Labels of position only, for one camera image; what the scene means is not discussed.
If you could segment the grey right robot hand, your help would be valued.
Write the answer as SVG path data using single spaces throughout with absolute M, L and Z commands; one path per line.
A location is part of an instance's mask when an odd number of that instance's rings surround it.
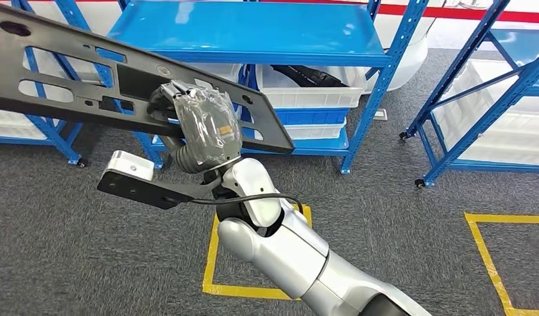
M 241 128 L 226 92 L 172 80 L 152 92 L 147 112 L 178 120 L 183 135 L 163 143 L 182 171 L 210 171 L 241 158 Z

